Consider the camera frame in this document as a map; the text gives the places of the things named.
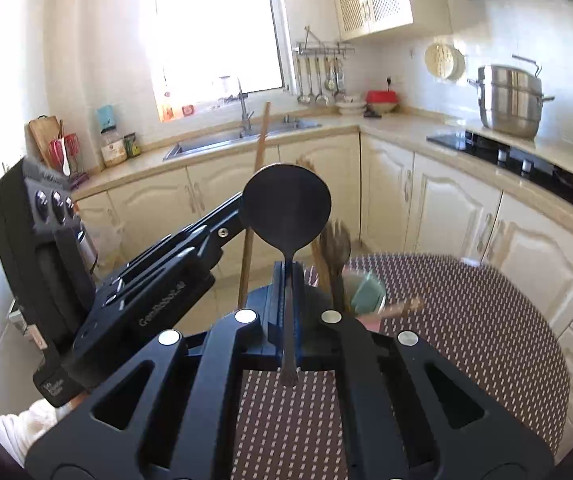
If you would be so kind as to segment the person's left hand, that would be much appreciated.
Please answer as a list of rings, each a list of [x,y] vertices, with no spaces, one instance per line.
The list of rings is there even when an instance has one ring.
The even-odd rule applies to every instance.
[[[32,445],[47,431],[86,400],[89,393],[83,391],[60,408],[54,408],[46,399],[34,402],[20,414],[0,415],[0,444],[21,466]]]

